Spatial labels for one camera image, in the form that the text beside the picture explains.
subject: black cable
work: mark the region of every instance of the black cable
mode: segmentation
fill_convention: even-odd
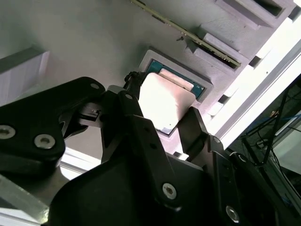
[[[288,128],[290,128],[290,129],[293,129],[293,130],[295,130],[295,131],[298,131],[298,132],[300,132],[300,133],[301,133],[301,130],[299,130],[299,129],[296,129],[296,128],[294,128],[294,127],[288,126]]]
[[[277,162],[277,165],[278,165],[278,167],[279,167],[279,170],[280,170],[282,176],[284,177],[284,179],[286,180],[286,182],[288,183],[288,185],[291,187],[291,189],[295,192],[295,194],[299,197],[299,199],[301,199],[300,194],[295,190],[294,186],[291,184],[291,182],[289,181],[289,179],[287,179],[286,175],[285,175],[284,172],[282,171],[280,162],[279,162],[279,160],[278,160],[278,158],[277,158],[277,156],[276,156],[276,154],[275,154],[273,148],[271,149],[271,151],[272,151],[273,156],[274,156],[274,158],[275,158],[275,160],[276,160],[276,162]]]
[[[297,95],[299,95],[299,94],[301,94],[301,91],[298,92],[297,94],[293,95],[292,97],[289,97],[289,99],[286,100],[285,103],[289,102],[290,100],[301,100],[301,99],[294,99],[294,97],[297,96]],[[241,136],[245,136],[245,135],[252,136],[253,134],[257,133],[257,131],[259,131],[259,130],[263,129],[264,127],[266,127],[268,123],[273,122],[276,119],[276,116],[277,116],[277,114],[274,114],[272,117],[268,118],[266,121],[260,123],[256,127],[252,128],[250,131],[246,132],[246,134],[241,135]]]
[[[301,99],[297,99],[297,98],[295,98],[297,95],[299,95],[301,93],[301,91],[299,91],[298,93],[296,93],[295,95],[293,95],[292,97],[291,96],[289,96],[289,95],[287,95],[288,96],[288,98],[290,99],[290,100],[301,100]]]
[[[262,128],[266,127],[268,124],[272,123],[275,119],[276,119],[276,115],[273,115],[271,118],[267,119],[266,121],[260,123],[258,126],[251,129],[245,135],[252,136],[253,134],[257,133],[258,130],[261,130]]]
[[[245,155],[245,157],[246,157],[246,150],[245,150],[244,143],[243,143],[242,140],[241,140],[241,146],[243,147],[243,152],[244,152],[244,155]],[[252,161],[251,161],[250,154],[249,154],[248,151],[247,151],[247,153],[248,153],[248,160],[249,160],[250,162],[252,162]]]
[[[277,132],[277,129],[278,129],[278,125],[279,125],[279,122],[280,122],[280,118],[281,118],[281,115],[282,115],[282,112],[283,112],[283,108],[284,108],[284,105],[285,105],[285,101],[286,101],[286,97],[287,97],[289,89],[290,88],[288,87],[284,91],[284,94],[283,94],[283,97],[282,97],[282,101],[281,101],[281,104],[280,104],[280,107],[279,107],[279,112],[277,114],[276,121],[275,121],[274,127],[272,129],[272,134],[271,134],[271,137],[269,139],[267,151],[266,151],[266,153],[264,155],[264,158],[263,158],[263,161],[260,163],[260,165],[265,164],[268,161],[268,159],[269,159],[269,153],[270,153],[270,151],[271,151],[271,149],[273,147],[274,136],[275,136],[275,134]]]

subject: bolt head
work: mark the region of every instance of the bolt head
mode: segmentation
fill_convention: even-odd
[[[236,224],[239,223],[239,216],[235,209],[233,209],[231,206],[226,206],[226,213],[228,217]]]
[[[213,140],[216,142],[216,143],[220,143],[221,141],[219,140],[219,138],[217,138],[217,137],[213,137]]]
[[[164,195],[168,199],[173,200],[177,197],[177,191],[176,191],[175,187],[173,185],[171,185],[170,183],[163,184],[162,190],[163,190]]]
[[[55,145],[55,139],[49,134],[40,134],[35,137],[34,144],[41,149],[51,149]]]
[[[14,128],[8,125],[0,125],[0,139],[6,140],[12,138],[16,134]]]

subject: black metal bracket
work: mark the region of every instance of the black metal bracket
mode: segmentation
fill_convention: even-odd
[[[87,128],[70,125],[73,115],[104,91],[103,85],[83,77],[1,107],[0,125],[10,126],[15,135],[0,139],[0,172],[28,176],[53,172],[65,151],[64,137]],[[35,145],[41,134],[55,140],[51,149]]]

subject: wire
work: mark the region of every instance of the wire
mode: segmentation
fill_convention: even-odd
[[[290,100],[301,100],[301,99],[297,99],[297,98],[295,98],[297,95],[299,95],[301,93],[301,91],[299,91],[298,93],[296,93],[295,95],[293,95],[292,97],[291,96],[289,96],[289,95],[287,95],[288,96],[288,98],[290,99]]]
[[[281,117],[282,111],[284,109],[284,105],[285,105],[285,101],[286,101],[286,97],[287,97],[288,91],[289,91],[289,88],[286,88],[286,90],[284,91],[284,94],[283,94],[283,97],[282,97],[282,101],[281,101],[281,104],[280,104],[280,107],[279,107],[279,113],[277,114],[276,121],[275,121],[274,127],[272,129],[272,133],[271,133],[270,139],[269,139],[267,151],[266,151],[266,153],[264,155],[264,158],[263,158],[263,161],[262,161],[261,165],[263,165],[263,164],[265,164],[267,162],[267,160],[269,158],[269,153],[272,150],[274,136],[275,136],[275,134],[277,132],[278,125],[280,123],[280,117]]]
[[[241,146],[243,147],[244,155],[245,155],[245,157],[246,157],[246,150],[245,150],[244,143],[243,143],[243,141],[242,141],[242,140],[241,140]],[[250,154],[249,154],[249,152],[248,152],[248,151],[247,151],[247,153],[248,153],[248,158],[249,158],[249,161],[251,161]]]
[[[294,98],[295,96],[297,96],[297,95],[299,95],[299,94],[301,94],[301,91],[299,91],[297,94],[293,95],[292,97],[288,96],[289,99],[286,100],[285,103],[287,103],[287,102],[289,102],[289,101],[291,101],[291,100],[301,100],[301,99],[295,99],[295,98]],[[262,124],[264,124],[264,123],[267,122],[268,120],[274,119],[274,118],[276,117],[276,115],[277,115],[277,114],[274,114],[272,117],[265,117],[265,118],[260,119],[259,121],[254,121],[254,122],[252,122],[252,123],[250,124],[250,126],[248,127],[247,133],[246,133],[246,134],[248,134],[249,132],[252,132],[253,129],[258,128],[259,126],[261,126]],[[288,118],[283,118],[282,120],[289,120],[289,119],[292,119],[292,118],[295,118],[295,117],[301,117],[301,114],[300,114],[300,115],[295,115],[295,116],[292,116],[292,117],[288,117]],[[263,123],[261,123],[260,125],[258,125],[258,126],[256,126],[256,127],[252,128],[252,126],[254,126],[254,124],[258,124],[258,123],[261,122],[262,120],[264,120]]]
[[[298,132],[300,132],[300,133],[301,133],[301,130],[299,130],[299,129],[296,129],[296,128],[294,128],[294,127],[288,126],[288,128],[290,128],[290,129],[293,129],[293,130],[295,130],[295,131],[298,131]]]
[[[282,118],[281,120],[290,120],[290,119],[293,119],[293,118],[300,118],[300,117],[301,117],[301,114],[298,114],[298,115],[295,115],[295,116]]]
[[[299,199],[301,199],[300,194],[295,190],[294,186],[291,184],[291,182],[289,181],[289,179],[287,179],[286,175],[285,175],[284,172],[282,171],[281,165],[280,165],[280,163],[279,163],[279,160],[278,160],[278,158],[277,158],[277,156],[276,156],[276,154],[275,154],[273,148],[271,149],[271,151],[272,151],[273,156],[274,156],[274,158],[275,158],[275,160],[276,160],[276,162],[277,162],[277,165],[278,165],[278,167],[279,167],[279,170],[280,170],[282,176],[284,177],[284,179],[286,180],[286,182],[288,183],[288,185],[291,187],[291,189],[294,191],[294,193],[299,197]]]

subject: screw hole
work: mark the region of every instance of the screw hole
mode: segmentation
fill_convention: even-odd
[[[222,165],[226,170],[229,170],[230,168],[229,168],[229,166],[227,166],[226,164],[223,164]]]
[[[44,138],[41,139],[41,143],[43,143],[43,144],[49,144],[50,140],[48,138],[44,137]]]
[[[172,190],[171,188],[169,188],[169,187],[166,188],[166,191],[167,191],[169,194],[173,194],[173,193],[174,193],[173,190]]]
[[[231,183],[231,180],[230,180],[230,178],[229,178],[229,177],[227,177],[227,176],[224,176],[224,178],[225,178],[225,180],[226,180],[227,182]]]
[[[150,147],[151,147],[152,149],[157,149],[157,146],[156,146],[155,144],[150,144]]]
[[[9,134],[9,130],[8,129],[0,129],[0,134],[1,135],[8,135]]]

